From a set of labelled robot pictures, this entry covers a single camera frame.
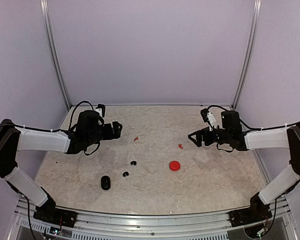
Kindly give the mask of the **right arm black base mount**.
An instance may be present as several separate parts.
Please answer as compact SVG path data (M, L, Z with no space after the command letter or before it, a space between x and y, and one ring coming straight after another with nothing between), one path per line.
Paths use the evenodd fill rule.
M257 223L273 216L269 205L251 205L247 208L232 210L228 215L232 227Z

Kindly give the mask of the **red earbud charging case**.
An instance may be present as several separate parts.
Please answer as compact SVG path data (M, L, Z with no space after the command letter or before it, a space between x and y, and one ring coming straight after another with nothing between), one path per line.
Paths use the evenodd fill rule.
M179 171L180 170L180 168L181 168L181 164L178 162L178 161L171 161L170 163L169 163L169 169L171 170L171 171L174 171L174 172L176 172L176 171Z

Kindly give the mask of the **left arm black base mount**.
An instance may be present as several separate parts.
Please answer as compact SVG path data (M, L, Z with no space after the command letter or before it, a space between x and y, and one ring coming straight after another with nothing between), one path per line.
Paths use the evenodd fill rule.
M56 207L35 207L33 217L53 225L73 228L77 220L78 213Z

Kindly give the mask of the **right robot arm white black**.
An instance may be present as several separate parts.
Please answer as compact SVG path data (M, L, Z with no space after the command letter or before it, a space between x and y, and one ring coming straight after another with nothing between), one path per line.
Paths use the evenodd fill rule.
M229 145L232 150L249 151L257 149L288 149L290 160L265 188L250 199L246 218L256 222L261 218L272 201L291 191L300 182L300 121L270 128L250 128L244 131L240 115L235 110L221 113L222 125L218 125L208 108L200 111L207 127L188 135L197 147L212 144Z

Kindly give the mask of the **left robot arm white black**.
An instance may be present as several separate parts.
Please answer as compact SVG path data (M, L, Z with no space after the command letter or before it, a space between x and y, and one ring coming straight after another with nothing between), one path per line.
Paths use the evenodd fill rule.
M105 123L96 110L79 114L77 123L67 130L38 129L17 125L10 119L0 123L0 177L40 208L40 214L53 223L60 218L54 200L17 164L20 151L57 152L67 155L85 153L101 141L119 139L123 126L117 121Z

